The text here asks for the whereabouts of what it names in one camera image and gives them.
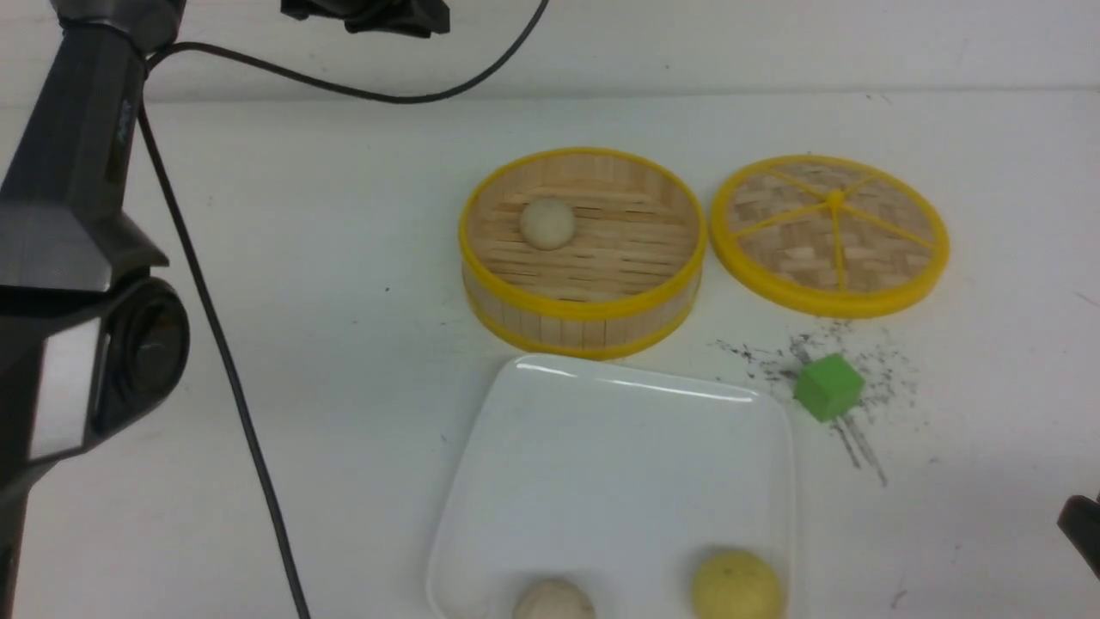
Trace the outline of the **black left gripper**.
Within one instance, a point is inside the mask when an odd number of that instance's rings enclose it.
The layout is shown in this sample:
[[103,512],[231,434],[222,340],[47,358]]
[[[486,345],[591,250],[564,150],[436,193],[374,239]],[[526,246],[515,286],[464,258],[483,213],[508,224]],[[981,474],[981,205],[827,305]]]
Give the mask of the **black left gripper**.
[[444,1],[283,1],[280,11],[298,21],[309,16],[336,20],[349,33],[431,38],[450,32],[450,8]]

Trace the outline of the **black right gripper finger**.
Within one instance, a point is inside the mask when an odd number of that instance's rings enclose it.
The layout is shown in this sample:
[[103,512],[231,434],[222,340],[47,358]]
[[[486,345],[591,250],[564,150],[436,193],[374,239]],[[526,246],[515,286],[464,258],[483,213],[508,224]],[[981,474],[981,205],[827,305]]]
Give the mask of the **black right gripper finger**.
[[1088,496],[1072,496],[1058,513],[1057,526],[1084,557],[1096,579],[1100,577],[1099,502]]

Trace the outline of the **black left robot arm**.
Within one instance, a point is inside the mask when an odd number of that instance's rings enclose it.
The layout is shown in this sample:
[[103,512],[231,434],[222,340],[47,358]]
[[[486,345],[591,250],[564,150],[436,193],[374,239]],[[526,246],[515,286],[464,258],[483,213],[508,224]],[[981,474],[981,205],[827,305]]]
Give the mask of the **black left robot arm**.
[[185,7],[52,3],[63,29],[58,54],[3,180],[3,616],[15,601],[32,486],[56,463],[88,453],[155,410],[187,365],[187,309],[152,273],[168,266],[168,257],[123,211],[138,134],[223,360],[292,603],[299,616],[309,616],[235,361],[150,125],[143,97],[150,71],[177,52],[204,52],[329,93],[397,106],[444,101],[488,76],[480,73],[440,93],[370,93],[244,52],[180,42]]

